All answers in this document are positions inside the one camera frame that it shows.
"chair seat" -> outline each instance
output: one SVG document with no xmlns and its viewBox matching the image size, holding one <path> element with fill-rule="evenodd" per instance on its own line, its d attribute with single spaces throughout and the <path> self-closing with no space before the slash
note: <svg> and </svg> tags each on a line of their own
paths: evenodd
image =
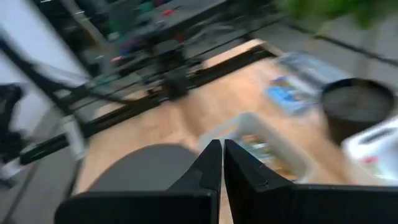
<svg viewBox="0 0 398 224">
<path fill-rule="evenodd" d="M 155 144 L 114 163 L 90 192 L 166 190 L 193 164 L 197 154 L 178 144 Z"/>
</svg>

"gray floor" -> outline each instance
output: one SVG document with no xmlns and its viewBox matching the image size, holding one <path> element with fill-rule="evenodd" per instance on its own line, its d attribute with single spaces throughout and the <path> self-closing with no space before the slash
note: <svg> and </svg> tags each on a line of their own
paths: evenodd
<svg viewBox="0 0 398 224">
<path fill-rule="evenodd" d="M 397 59 L 398 44 L 396 40 L 398 26 L 396 19 L 392 18 L 383 23 L 381 30 L 381 36 L 374 51 L 383 54 L 385 57 Z M 294 31 L 279 24 L 261 29 L 254 35 L 286 52 L 302 50 L 310 38 L 307 34 Z M 333 24 L 330 35 L 350 44 L 358 45 L 364 32 L 352 29 L 349 19 L 343 18 Z M 207 53 L 206 56 L 211 57 L 237 45 L 239 45 L 239 42 L 234 41 Z M 195 55 L 203 48 L 204 46 L 202 45 L 194 47 L 188 54 Z M 354 72 L 355 61 L 359 57 L 354 52 L 322 40 L 316 42 L 315 48 L 311 53 L 349 73 Z M 377 61 L 371 62 L 371 78 L 398 86 L 397 75 L 397 68 Z M 126 95 L 135 88 L 138 87 L 130 87 L 119 94 Z M 79 113 L 86 119 L 91 119 L 94 111 L 104 104 L 105 102 L 97 101 L 80 109 Z M 61 133 L 62 130 L 58 121 L 59 117 L 56 112 L 49 113 L 46 116 L 45 122 L 43 121 L 38 127 L 36 133 L 46 138 Z M 18 224 L 53 223 L 53 213 L 68 190 L 68 183 L 71 181 L 74 166 L 75 163 L 67 149 L 58 151 L 32 164 L 18 176 L 20 181 L 17 186 L 11 190 L 0 189 L 0 221 L 8 214 L 9 218 L 12 218 Z M 9 213 L 13 207 L 13 202 L 19 197 L 22 191 L 24 193 L 19 203 L 13 208 L 13 212 Z"/>
</svg>

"wooden tabletop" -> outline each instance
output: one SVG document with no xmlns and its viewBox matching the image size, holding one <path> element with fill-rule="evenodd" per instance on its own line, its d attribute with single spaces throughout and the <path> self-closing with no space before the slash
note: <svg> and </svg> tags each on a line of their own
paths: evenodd
<svg viewBox="0 0 398 224">
<path fill-rule="evenodd" d="M 213 66 L 240 54 L 261 40 L 252 40 L 206 61 Z M 84 192 L 107 168 L 125 155 L 144 146 L 157 143 L 179 143 L 199 152 L 200 136 L 216 126 L 252 111 L 268 123 L 294 146 L 305 153 L 316 165 L 311 183 L 353 184 L 346 174 L 346 163 L 341 150 L 328 140 L 322 116 L 312 111 L 302 118 L 291 118 L 261 94 L 258 73 L 273 79 L 284 74 L 272 59 L 264 59 L 193 90 L 188 96 L 137 115 L 90 140 L 88 155 L 76 183 L 76 193 Z M 130 98 L 142 97 L 142 92 Z M 120 105 L 112 103 L 100 108 L 97 116 L 109 113 Z M 223 189 L 220 223 L 232 223 L 228 199 Z"/>
</svg>

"white container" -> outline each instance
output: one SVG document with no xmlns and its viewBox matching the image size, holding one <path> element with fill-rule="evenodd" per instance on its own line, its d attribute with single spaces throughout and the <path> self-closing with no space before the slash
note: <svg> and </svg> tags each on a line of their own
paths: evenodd
<svg viewBox="0 0 398 224">
<path fill-rule="evenodd" d="M 398 185 L 398 116 L 345 139 L 342 146 L 357 184 Z"/>
<path fill-rule="evenodd" d="M 315 164 L 306 153 L 299 151 L 273 128 L 264 124 L 254 113 L 242 113 L 232 120 L 202 135 L 199 149 L 204 150 L 213 139 L 219 139 L 224 148 L 225 139 L 238 139 L 245 134 L 255 134 L 260 140 L 273 146 L 275 154 L 288 163 L 296 175 L 296 183 L 306 183 L 314 175 Z"/>
</svg>

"white wall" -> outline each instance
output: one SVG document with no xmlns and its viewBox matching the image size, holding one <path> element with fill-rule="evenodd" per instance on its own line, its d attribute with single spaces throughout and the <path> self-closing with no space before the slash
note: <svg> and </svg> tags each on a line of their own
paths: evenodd
<svg viewBox="0 0 398 224">
<path fill-rule="evenodd" d="M 54 80 L 62 80 L 72 85 L 84 83 L 87 76 L 84 69 L 72 56 L 70 50 L 58 38 L 39 12 L 29 0 L 1 0 L 0 28 L 11 37 L 25 58 L 32 62 L 45 62 L 54 67 L 81 74 L 81 79 L 54 70 L 46 70 L 46 76 Z M 50 108 L 51 102 L 36 89 L 29 80 L 12 64 L 8 58 L 0 54 L 0 83 L 28 83 L 29 94 L 22 100 L 18 108 L 16 128 L 26 129 L 31 133 L 40 122 L 44 113 Z"/>
</svg>

